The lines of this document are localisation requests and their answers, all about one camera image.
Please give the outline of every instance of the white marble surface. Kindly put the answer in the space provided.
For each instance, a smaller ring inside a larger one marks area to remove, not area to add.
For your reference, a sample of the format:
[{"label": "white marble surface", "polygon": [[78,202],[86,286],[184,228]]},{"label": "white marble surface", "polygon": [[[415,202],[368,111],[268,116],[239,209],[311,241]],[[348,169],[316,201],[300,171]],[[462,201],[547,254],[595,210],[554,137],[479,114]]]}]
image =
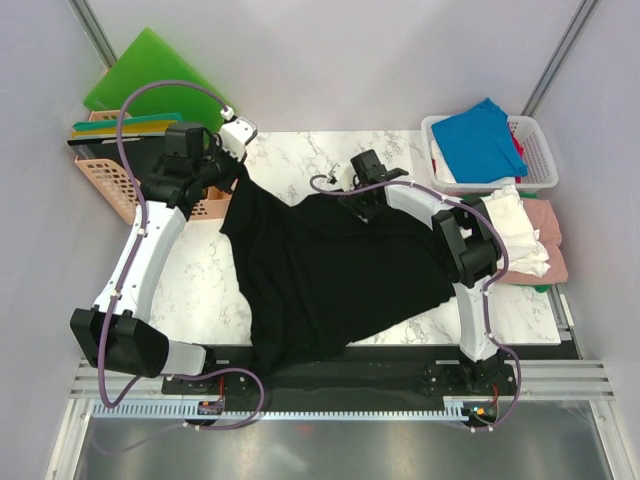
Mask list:
[{"label": "white marble surface", "polygon": [[[388,167],[413,171],[420,179],[425,161],[415,131],[263,133],[249,147],[247,166],[258,184],[295,205],[312,193],[309,177],[369,148]],[[231,244],[219,232],[221,225],[222,220],[189,222],[167,259],[153,299],[151,324],[174,340],[250,344],[251,310],[238,289]],[[491,302],[492,325],[503,342],[560,343],[546,294],[530,287],[497,285]],[[453,298],[358,343],[455,344],[459,339]]]}]

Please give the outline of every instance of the gray wall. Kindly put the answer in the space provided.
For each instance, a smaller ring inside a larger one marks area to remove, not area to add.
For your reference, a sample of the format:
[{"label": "gray wall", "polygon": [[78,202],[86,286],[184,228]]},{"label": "gray wall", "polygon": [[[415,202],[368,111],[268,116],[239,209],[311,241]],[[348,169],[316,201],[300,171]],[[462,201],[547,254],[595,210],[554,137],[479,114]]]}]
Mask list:
[{"label": "gray wall", "polygon": [[103,67],[64,0],[0,15],[0,465],[42,478],[79,359],[69,330],[124,242],[124,222],[65,144]]},{"label": "gray wall", "polygon": [[89,0],[121,54],[151,27],[262,131],[519,112],[579,0]]},{"label": "gray wall", "polygon": [[640,447],[640,3],[603,1],[537,119],[560,174],[568,296]]}]

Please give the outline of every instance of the white towel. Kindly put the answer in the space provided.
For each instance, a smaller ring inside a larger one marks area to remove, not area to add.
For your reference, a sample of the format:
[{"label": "white towel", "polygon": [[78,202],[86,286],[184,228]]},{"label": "white towel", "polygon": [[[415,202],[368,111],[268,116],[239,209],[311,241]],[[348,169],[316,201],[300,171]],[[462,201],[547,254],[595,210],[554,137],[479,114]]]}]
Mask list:
[{"label": "white towel", "polygon": [[[496,190],[482,199],[489,217],[507,247],[509,271],[528,273],[542,277],[549,271],[549,253],[538,241],[540,231],[535,231],[524,209],[515,185]],[[498,268],[504,261],[498,260]]]},{"label": "white towel", "polygon": [[[449,168],[449,165],[447,165],[444,155],[442,155],[442,150],[440,150],[440,146],[435,140],[431,140],[431,158],[433,158],[433,161],[436,164],[436,178],[444,183],[456,183],[456,178],[453,176],[453,173],[451,173],[451,169]],[[514,177],[504,177],[491,183],[498,185],[510,185],[512,183],[516,183],[516,179]]]}]

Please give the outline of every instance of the orange basket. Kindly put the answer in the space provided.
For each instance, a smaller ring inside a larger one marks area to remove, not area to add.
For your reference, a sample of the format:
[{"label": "orange basket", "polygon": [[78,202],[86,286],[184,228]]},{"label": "orange basket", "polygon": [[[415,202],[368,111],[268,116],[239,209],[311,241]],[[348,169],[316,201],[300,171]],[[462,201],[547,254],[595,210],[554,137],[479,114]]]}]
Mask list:
[{"label": "orange basket", "polygon": [[[113,120],[117,118],[118,113],[118,110],[92,112],[89,116],[89,121]],[[133,224],[138,199],[125,169],[117,162],[107,158],[83,160],[76,157],[75,164],[82,170],[82,173],[85,174],[93,186],[102,193],[123,220],[129,225]],[[230,200],[231,195],[210,187],[207,189],[207,198],[199,201],[193,207],[189,220],[224,218],[229,208]]]}]

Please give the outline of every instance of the plastic laundry basket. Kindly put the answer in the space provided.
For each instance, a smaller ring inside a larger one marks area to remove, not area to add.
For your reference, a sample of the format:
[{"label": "plastic laundry basket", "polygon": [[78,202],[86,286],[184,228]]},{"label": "plastic laundry basket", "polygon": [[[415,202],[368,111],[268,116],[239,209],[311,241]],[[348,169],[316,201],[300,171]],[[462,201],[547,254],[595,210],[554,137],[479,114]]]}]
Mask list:
[{"label": "plastic laundry basket", "polygon": [[[427,117],[422,121],[421,135],[424,144],[424,156],[428,159],[427,181],[431,188],[448,195],[466,195],[471,193],[491,193],[504,185],[491,183],[446,183],[436,178],[431,162],[431,140],[434,139],[431,126],[449,118],[448,115]],[[536,192],[541,188],[551,188],[558,184],[558,171],[551,150],[538,122],[530,117],[509,116],[509,128],[524,148],[522,160],[527,164],[529,174],[522,177],[522,183],[516,188],[522,192]]]}]

